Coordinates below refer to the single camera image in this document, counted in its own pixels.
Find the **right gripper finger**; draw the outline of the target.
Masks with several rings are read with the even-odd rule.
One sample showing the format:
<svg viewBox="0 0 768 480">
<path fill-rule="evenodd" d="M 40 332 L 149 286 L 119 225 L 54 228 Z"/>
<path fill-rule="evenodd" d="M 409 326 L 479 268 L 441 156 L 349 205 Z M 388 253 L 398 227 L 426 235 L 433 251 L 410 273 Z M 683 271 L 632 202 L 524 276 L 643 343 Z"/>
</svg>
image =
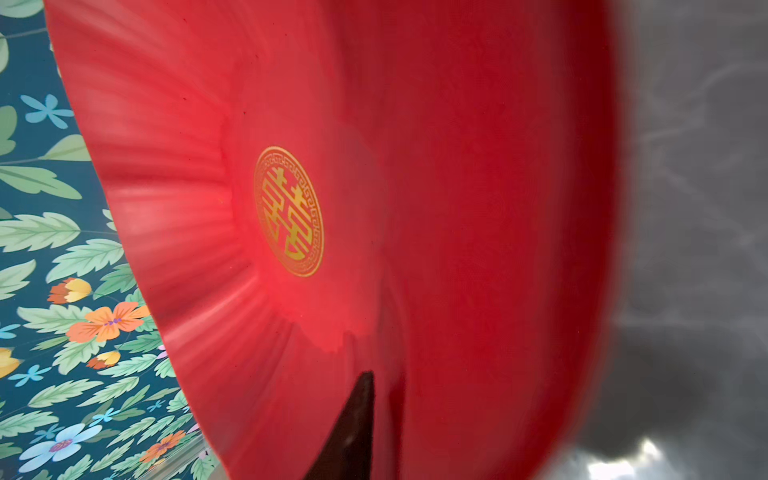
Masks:
<svg viewBox="0 0 768 480">
<path fill-rule="evenodd" d="M 373 459 L 375 380 L 359 375 L 305 480 L 369 480 Z"/>
</svg>

